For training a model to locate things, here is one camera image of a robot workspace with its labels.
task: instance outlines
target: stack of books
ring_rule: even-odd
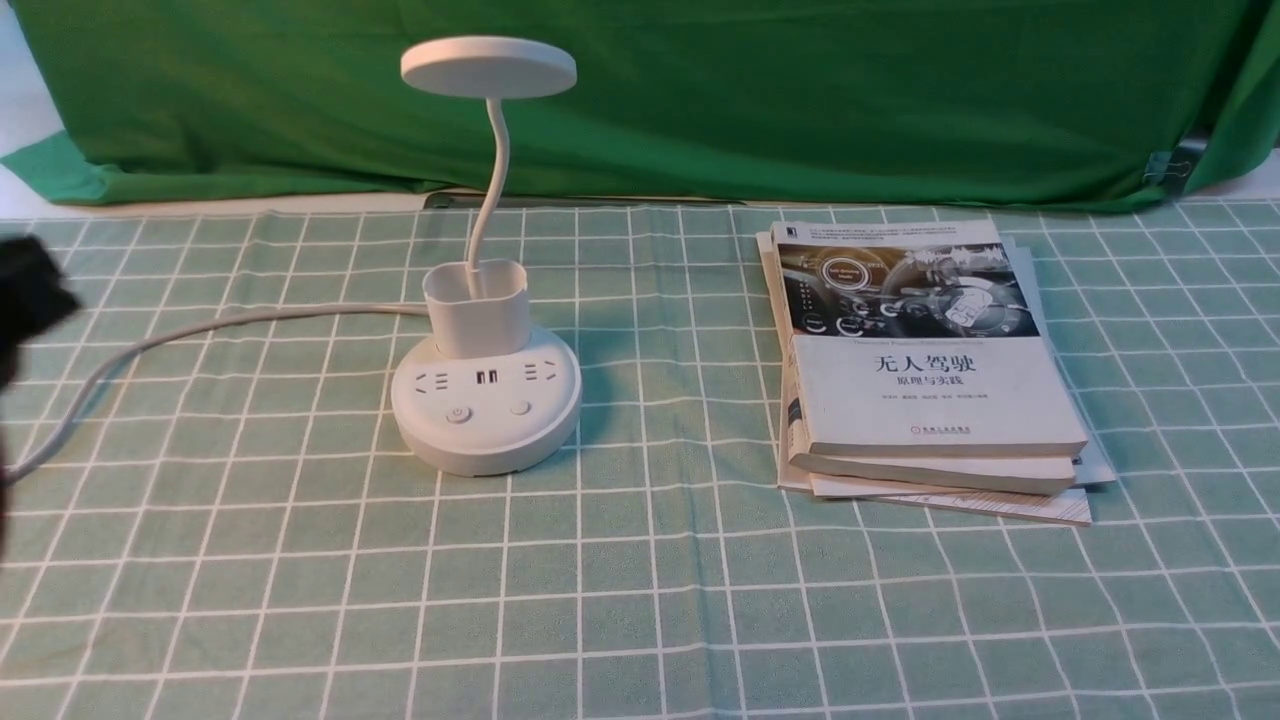
[[[1087,525],[1116,479],[1062,382],[1032,255],[989,220],[756,236],[782,391],[778,486]]]

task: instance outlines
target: white cable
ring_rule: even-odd
[[[489,215],[498,206],[502,199],[502,186],[507,183],[507,161],[511,158],[511,138],[507,136],[507,120],[502,115],[502,100],[490,97],[485,100],[489,108],[489,124],[493,126],[493,140],[497,146],[493,159],[493,178],[489,181],[489,192],[480,205],[480,214],[476,215],[476,225],[471,228],[471,238],[467,241],[467,291],[471,300],[480,300],[485,296],[484,283],[480,278],[480,242],[484,241],[484,228],[489,224]]]
[[[70,409],[63,415],[63,419],[54,428],[52,434],[49,439],[40,446],[29,457],[18,462],[13,468],[9,468],[5,484],[13,486],[18,480],[26,478],[35,470],[37,470],[45,462],[49,462],[58,451],[61,450],[67,441],[70,439],[72,434],[76,432],[76,427],[81,421],[81,413],[84,406],[88,405],[90,398],[92,398],[97,387],[114,372],[122,369],[128,363],[136,360],[140,355],[165,345],[166,342],[173,342],[175,340],[182,340],[184,337],[191,337],[193,334],[207,333],[210,331],[216,331],[221,328],[230,328],[236,325],[247,325],[250,323],[265,323],[271,320],[296,320],[300,318],[317,318],[323,315],[420,315],[428,318],[425,305],[387,305],[387,304],[337,304],[337,305],[311,305],[306,307],[276,307],[271,310],[259,310],[253,313],[244,313],[241,315],[230,315],[227,318],[216,318],[212,320],[206,320],[204,323],[196,323],[178,328],[175,331],[168,332],[165,334],[148,337],[142,340],[124,350],[116,352],[111,357],[108,357],[101,365],[90,373],[88,378],[81,386],[79,392],[76,393],[76,398],[72,400]]]

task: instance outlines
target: green plaid tablecloth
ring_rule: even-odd
[[[512,478],[412,457],[421,319],[146,355],[15,492],[3,720],[1272,719],[1280,213],[996,214],[1119,487],[1087,529],[782,493],[753,233],[951,209],[502,211],[582,421]],[[3,398],[23,455],[93,365],[250,306],[416,301],[471,214],[38,220],[92,309]]]

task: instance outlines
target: desk lamp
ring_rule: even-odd
[[[525,268],[480,260],[480,246],[507,179],[502,101],[563,92],[577,82],[577,65],[563,50],[531,40],[449,37],[410,47],[401,76],[425,92],[483,99],[497,156],[466,259],[422,278],[433,334],[396,369],[392,410],[406,445],[445,473],[524,470],[573,432],[582,373],[564,341],[532,324]]]

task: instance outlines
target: lamp base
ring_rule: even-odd
[[[415,455],[451,475],[503,475],[564,445],[582,405],[582,372],[570,346],[539,327],[525,347],[488,357],[448,357],[428,337],[396,369],[390,393]]]

